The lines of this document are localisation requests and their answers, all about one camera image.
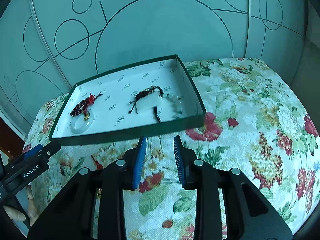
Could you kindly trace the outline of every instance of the silver bolt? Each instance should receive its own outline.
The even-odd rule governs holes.
[[[79,170],[79,173],[81,174],[81,175],[85,175],[85,174],[87,174],[89,172],[89,169],[88,168],[82,168],[81,170]]]
[[[241,171],[238,169],[238,168],[232,168],[231,169],[231,172],[234,174],[234,175],[239,175],[241,173]]]
[[[125,165],[125,160],[117,160],[116,164],[118,166],[123,166],[123,165]]]
[[[202,166],[203,165],[203,161],[202,160],[195,160],[193,162],[196,166]]]

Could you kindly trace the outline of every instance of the blue flower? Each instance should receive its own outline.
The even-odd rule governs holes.
[[[317,161],[315,164],[313,164],[313,168],[315,169],[315,172],[317,172],[317,170],[319,170],[319,168],[320,168],[319,161]]]

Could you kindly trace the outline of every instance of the gold charm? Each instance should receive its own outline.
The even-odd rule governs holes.
[[[90,113],[89,111],[87,111],[87,113],[84,115],[84,120],[87,121],[90,117]]]

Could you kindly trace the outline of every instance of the box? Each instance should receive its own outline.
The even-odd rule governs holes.
[[[161,123],[153,109],[137,113],[130,101],[140,91],[159,86],[163,103],[157,108]],[[93,121],[81,134],[72,132],[70,112],[90,93],[102,96],[89,106]],[[181,98],[182,114],[177,114],[175,104],[167,96],[173,93]],[[123,66],[93,76],[74,85],[49,133],[51,141],[61,145],[84,145],[114,142],[156,136],[203,126],[205,108],[199,92],[177,55],[154,58]]]

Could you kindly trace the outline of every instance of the tablecloth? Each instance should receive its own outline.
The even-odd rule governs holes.
[[[215,168],[239,168],[295,233],[320,199],[320,141],[306,110],[260,59],[203,60],[185,66],[207,111],[204,125],[147,138],[139,188],[124,191],[127,238],[193,239],[196,192],[184,191],[179,184],[175,135]],[[41,107],[24,152],[49,143],[49,131],[66,97],[59,96]],[[31,184],[38,209],[42,211],[80,168],[104,168],[137,142],[61,147],[50,158],[49,170]],[[225,238],[222,198],[220,204]]]

